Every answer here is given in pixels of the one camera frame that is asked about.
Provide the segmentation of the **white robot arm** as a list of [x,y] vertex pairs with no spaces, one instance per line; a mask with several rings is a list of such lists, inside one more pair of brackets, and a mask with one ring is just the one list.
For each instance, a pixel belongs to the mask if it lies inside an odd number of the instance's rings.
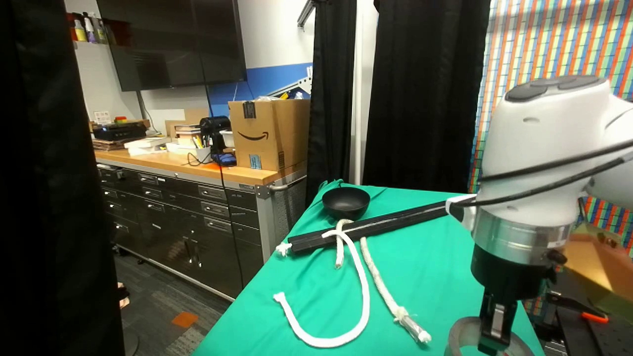
[[591,193],[633,205],[633,102],[594,75],[531,79],[492,112],[482,154],[470,270],[484,286],[480,320],[507,326],[531,298]]

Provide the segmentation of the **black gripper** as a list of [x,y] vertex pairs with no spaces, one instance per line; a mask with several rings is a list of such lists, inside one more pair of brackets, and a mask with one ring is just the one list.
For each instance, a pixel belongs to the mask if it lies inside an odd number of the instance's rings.
[[551,264],[519,264],[500,259],[480,247],[472,249],[472,276],[484,286],[480,320],[492,322],[494,306],[503,308],[503,322],[513,320],[515,302],[533,298],[543,280],[553,280]]

